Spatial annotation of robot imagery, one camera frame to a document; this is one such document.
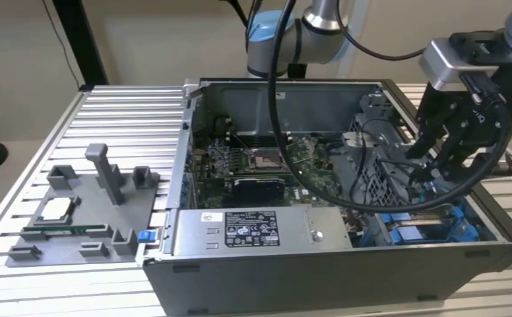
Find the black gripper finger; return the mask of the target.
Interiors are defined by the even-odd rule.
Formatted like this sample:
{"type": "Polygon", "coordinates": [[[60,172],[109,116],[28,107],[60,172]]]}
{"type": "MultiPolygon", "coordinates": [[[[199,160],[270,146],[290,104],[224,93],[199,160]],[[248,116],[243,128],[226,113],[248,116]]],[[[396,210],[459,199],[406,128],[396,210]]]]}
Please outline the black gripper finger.
{"type": "Polygon", "coordinates": [[[415,145],[407,150],[407,159],[419,159],[434,147],[436,140],[446,134],[444,124],[448,115],[424,116],[418,118],[419,131],[415,145]]]}
{"type": "Polygon", "coordinates": [[[478,154],[471,165],[464,165],[468,156],[488,146],[487,141],[472,139],[470,131],[452,131],[447,135],[435,159],[435,167],[444,180],[482,180],[491,173],[490,153],[478,154]]]}

